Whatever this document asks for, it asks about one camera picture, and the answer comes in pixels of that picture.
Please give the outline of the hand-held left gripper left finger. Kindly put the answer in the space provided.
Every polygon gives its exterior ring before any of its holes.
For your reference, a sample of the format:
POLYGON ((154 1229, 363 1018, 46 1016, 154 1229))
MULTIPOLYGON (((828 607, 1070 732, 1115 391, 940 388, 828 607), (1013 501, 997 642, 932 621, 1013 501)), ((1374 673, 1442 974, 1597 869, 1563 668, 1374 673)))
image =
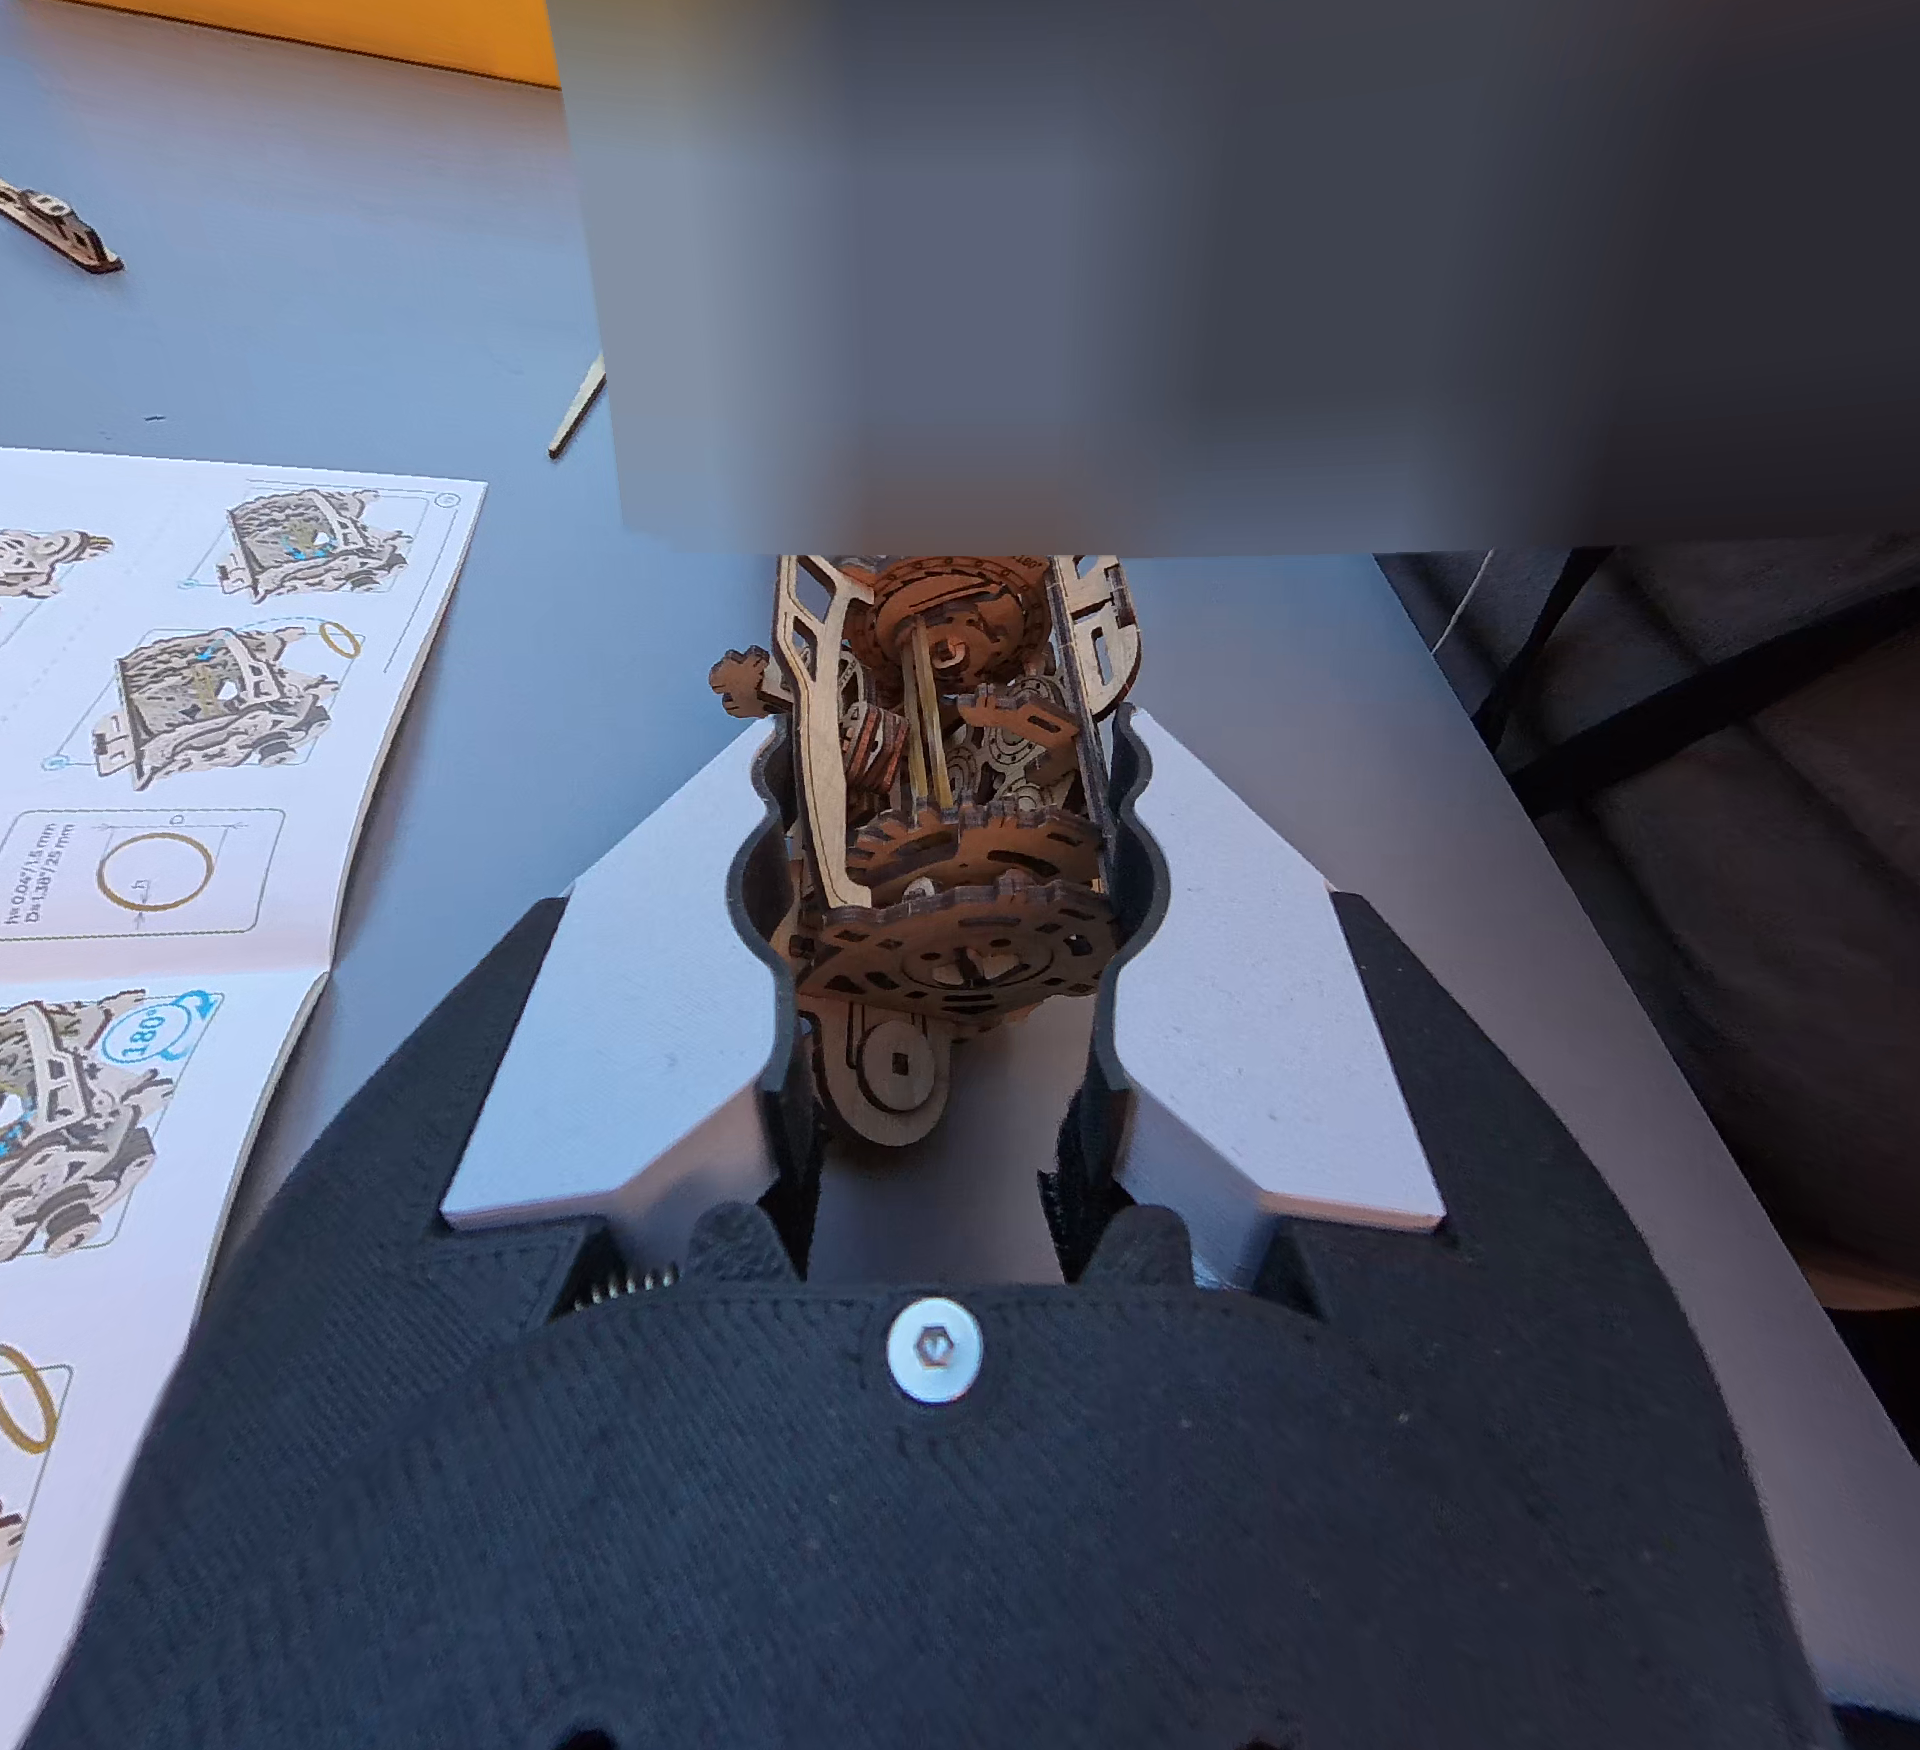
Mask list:
POLYGON ((793 979, 785 741, 759 723, 584 874, 447 1190, 460 1230, 598 1216, 637 1264, 690 1263, 718 1203, 765 1203, 808 1264, 821 1135, 793 979))

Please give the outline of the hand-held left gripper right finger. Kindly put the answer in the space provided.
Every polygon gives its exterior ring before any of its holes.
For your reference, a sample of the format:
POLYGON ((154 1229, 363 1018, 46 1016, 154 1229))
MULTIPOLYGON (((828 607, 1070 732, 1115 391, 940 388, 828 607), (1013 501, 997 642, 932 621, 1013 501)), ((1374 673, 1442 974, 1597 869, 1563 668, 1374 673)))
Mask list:
POLYGON ((1127 722, 1159 911, 1111 970, 1138 1096, 1120 1184, 1177 1209, 1221 1284, 1257 1281, 1281 1216, 1434 1233, 1442 1196, 1331 886, 1154 718, 1127 722))

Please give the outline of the wooden mechanical model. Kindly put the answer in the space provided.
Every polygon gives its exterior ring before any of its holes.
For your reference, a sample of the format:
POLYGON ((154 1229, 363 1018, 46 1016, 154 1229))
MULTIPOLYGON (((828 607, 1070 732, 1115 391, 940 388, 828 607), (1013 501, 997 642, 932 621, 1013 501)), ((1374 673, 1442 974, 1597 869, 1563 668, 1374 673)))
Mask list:
POLYGON ((913 1145, 956 1042, 1091 995, 1117 949, 1102 726, 1138 615, 1115 556, 785 556, 770 639, 711 672, 782 729, 765 929, 829 1121, 913 1145))

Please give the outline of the white instruction booklet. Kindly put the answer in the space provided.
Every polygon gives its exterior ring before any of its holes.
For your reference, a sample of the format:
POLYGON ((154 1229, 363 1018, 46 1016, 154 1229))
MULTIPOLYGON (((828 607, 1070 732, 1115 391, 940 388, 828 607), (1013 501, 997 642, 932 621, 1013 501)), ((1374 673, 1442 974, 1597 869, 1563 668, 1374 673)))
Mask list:
POLYGON ((2 488, 13 1747, 327 984, 483 490, 24 447, 2 488))

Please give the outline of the small dark wooden strip part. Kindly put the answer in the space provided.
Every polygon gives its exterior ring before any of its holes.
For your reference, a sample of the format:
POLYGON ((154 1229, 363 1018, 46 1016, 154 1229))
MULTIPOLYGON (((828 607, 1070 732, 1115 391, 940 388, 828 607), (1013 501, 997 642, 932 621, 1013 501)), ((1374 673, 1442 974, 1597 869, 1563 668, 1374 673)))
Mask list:
POLYGON ((113 275, 123 268, 123 261, 69 202, 2 180, 0 210, 13 226, 22 229, 88 275, 113 275))

